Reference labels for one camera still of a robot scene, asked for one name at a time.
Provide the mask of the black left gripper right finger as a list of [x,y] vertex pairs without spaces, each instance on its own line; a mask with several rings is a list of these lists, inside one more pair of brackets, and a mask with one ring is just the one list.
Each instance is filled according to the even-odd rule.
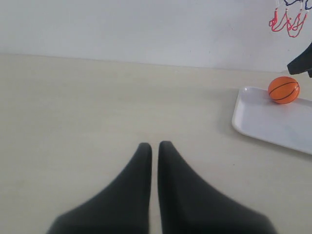
[[275,234],[271,221],[203,180],[170,141],[158,151],[158,199],[164,234]]

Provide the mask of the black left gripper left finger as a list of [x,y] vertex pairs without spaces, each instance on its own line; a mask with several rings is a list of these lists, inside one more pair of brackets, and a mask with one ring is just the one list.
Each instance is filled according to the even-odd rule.
[[50,234],[147,234],[152,148],[140,143],[121,173],[100,193],[60,215]]

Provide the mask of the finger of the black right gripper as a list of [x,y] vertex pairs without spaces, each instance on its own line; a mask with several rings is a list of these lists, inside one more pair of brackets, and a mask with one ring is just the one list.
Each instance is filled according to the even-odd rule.
[[307,72],[312,77],[312,43],[299,56],[293,59],[288,65],[290,75],[298,75]]

